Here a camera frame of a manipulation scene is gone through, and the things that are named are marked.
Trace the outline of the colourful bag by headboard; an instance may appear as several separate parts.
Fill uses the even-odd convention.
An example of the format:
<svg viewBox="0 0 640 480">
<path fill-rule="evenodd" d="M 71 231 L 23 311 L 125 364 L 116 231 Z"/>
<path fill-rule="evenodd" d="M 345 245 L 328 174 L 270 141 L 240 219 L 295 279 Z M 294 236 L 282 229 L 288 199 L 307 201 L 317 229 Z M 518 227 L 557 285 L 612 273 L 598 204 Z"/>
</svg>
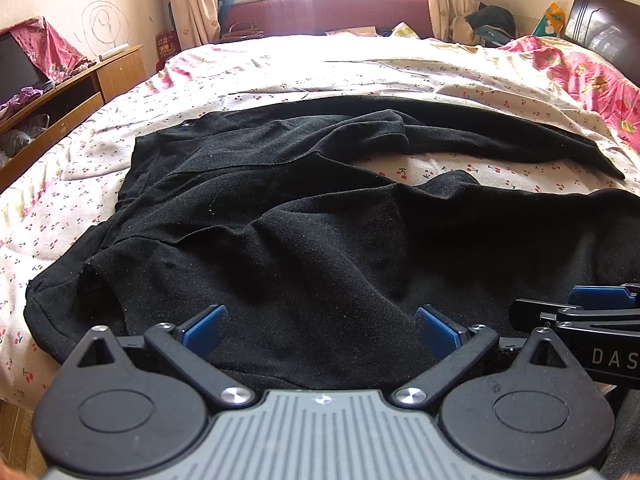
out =
<svg viewBox="0 0 640 480">
<path fill-rule="evenodd" d="M 564 10 L 556 2 L 552 2 L 536 25 L 533 36 L 559 37 L 564 29 L 565 21 Z"/>
</svg>

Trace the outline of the dark wooden headboard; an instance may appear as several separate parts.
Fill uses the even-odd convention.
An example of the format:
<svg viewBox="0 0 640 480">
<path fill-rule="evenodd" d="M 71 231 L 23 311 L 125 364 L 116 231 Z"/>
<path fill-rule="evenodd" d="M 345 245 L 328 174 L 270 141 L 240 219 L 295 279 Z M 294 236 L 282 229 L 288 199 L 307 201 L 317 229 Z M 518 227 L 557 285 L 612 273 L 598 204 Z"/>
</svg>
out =
<svg viewBox="0 0 640 480">
<path fill-rule="evenodd" d="M 640 81 L 640 6 L 625 0 L 574 0 L 563 37 L 597 53 L 636 86 Z"/>
</svg>

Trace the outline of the brown handbag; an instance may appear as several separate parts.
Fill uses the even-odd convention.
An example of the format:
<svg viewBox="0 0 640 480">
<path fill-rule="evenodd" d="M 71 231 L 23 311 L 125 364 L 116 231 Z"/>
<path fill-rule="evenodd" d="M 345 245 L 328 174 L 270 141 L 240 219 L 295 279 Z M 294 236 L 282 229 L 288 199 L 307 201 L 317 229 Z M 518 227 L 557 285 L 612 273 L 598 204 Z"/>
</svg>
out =
<svg viewBox="0 0 640 480">
<path fill-rule="evenodd" d="M 251 39 L 260 39 L 265 36 L 264 31 L 254 26 L 251 22 L 236 22 L 229 26 L 226 32 L 220 35 L 219 42 L 228 44 L 229 42 L 238 42 Z"/>
</svg>

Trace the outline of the cherry print bed sheet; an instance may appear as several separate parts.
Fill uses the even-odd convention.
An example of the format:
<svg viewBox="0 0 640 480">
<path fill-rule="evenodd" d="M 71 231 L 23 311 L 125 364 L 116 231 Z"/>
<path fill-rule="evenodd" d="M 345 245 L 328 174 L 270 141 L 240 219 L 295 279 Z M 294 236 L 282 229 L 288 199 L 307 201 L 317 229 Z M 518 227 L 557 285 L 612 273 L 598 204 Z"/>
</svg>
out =
<svg viewBox="0 0 640 480">
<path fill-rule="evenodd" d="M 455 154 L 368 156 L 363 166 L 410 185 L 463 170 L 484 185 L 545 193 L 639 188 L 639 153 L 588 112 L 529 54 L 435 39 L 289 36 L 198 47 L 102 106 L 1 196 L 1 399 L 32 408 L 58 367 L 30 336 L 27 283 L 114 211 L 139 136 L 199 118 L 325 96 L 401 96 L 490 108 L 580 134 L 620 170 Z"/>
</svg>

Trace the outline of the pink floral quilt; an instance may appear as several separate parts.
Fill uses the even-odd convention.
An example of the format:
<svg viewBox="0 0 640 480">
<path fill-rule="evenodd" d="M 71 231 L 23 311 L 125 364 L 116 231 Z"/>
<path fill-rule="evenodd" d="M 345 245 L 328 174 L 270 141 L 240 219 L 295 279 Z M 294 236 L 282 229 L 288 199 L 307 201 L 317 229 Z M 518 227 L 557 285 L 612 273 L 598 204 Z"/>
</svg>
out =
<svg viewBox="0 0 640 480">
<path fill-rule="evenodd" d="M 500 50 L 529 54 L 584 110 L 595 112 L 627 148 L 639 153 L 639 87 L 602 56 L 555 37 L 523 36 Z"/>
</svg>

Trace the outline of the pink cloth on television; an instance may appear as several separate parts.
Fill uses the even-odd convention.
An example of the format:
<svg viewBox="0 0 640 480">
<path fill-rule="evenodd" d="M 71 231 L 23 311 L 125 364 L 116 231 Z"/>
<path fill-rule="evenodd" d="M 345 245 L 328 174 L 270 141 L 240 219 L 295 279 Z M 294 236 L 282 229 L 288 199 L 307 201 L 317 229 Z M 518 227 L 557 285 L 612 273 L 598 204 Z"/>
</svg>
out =
<svg viewBox="0 0 640 480">
<path fill-rule="evenodd" d="M 90 61 L 63 38 L 43 16 L 35 16 L 6 29 L 29 61 L 55 84 L 85 70 Z"/>
</svg>

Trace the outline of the wooden tv cabinet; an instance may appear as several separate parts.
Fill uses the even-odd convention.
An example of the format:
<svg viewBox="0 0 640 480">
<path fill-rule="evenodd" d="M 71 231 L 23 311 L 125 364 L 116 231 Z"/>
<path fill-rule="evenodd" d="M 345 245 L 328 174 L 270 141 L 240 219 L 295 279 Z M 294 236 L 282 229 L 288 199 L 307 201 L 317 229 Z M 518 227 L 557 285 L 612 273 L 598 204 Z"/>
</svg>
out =
<svg viewBox="0 0 640 480">
<path fill-rule="evenodd" d="M 6 166 L 1 168 L 2 192 L 90 115 L 145 80 L 141 49 L 141 44 L 121 48 L 105 61 L 58 84 L 2 122 L 1 135 L 4 136 L 38 114 L 46 114 L 51 119 L 49 128 L 16 155 L 10 156 Z"/>
</svg>

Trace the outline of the black television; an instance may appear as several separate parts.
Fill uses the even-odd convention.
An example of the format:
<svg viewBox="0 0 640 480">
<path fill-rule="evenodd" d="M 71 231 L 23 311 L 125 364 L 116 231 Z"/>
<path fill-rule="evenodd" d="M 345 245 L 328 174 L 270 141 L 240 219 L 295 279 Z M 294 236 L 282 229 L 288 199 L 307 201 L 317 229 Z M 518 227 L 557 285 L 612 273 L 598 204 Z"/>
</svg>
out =
<svg viewBox="0 0 640 480">
<path fill-rule="evenodd" d="M 0 104 L 4 104 L 26 87 L 41 88 L 47 76 L 29 59 L 11 34 L 0 39 Z"/>
</svg>

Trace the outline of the black pants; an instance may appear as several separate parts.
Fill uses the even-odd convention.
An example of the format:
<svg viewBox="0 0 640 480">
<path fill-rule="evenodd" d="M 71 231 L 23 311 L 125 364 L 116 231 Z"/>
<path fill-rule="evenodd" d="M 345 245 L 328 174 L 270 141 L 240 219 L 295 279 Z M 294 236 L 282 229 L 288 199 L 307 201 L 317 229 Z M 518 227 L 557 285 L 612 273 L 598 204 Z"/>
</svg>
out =
<svg viewBox="0 0 640 480">
<path fill-rule="evenodd" d="M 377 154 L 568 159 L 617 176 L 592 141 L 489 110 L 341 96 L 210 113 L 140 136 L 115 212 L 27 286 L 26 324 L 65 360 L 92 326 L 139 335 L 211 304 L 212 362 L 258 391 L 388 389 L 431 365 L 413 317 L 508 327 L 518 298 L 639 277 L 624 190 L 500 190 L 465 171 L 409 186 Z"/>
</svg>

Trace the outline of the dark clothes pile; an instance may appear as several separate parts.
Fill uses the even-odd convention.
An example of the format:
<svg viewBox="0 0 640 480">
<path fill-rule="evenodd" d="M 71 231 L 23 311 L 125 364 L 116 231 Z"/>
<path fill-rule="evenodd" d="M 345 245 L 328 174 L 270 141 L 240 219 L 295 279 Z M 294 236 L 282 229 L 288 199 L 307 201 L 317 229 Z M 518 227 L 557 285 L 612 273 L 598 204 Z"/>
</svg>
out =
<svg viewBox="0 0 640 480">
<path fill-rule="evenodd" d="M 485 6 L 469 14 L 465 21 L 486 47 L 502 47 L 516 37 L 513 14 L 501 6 Z"/>
</svg>

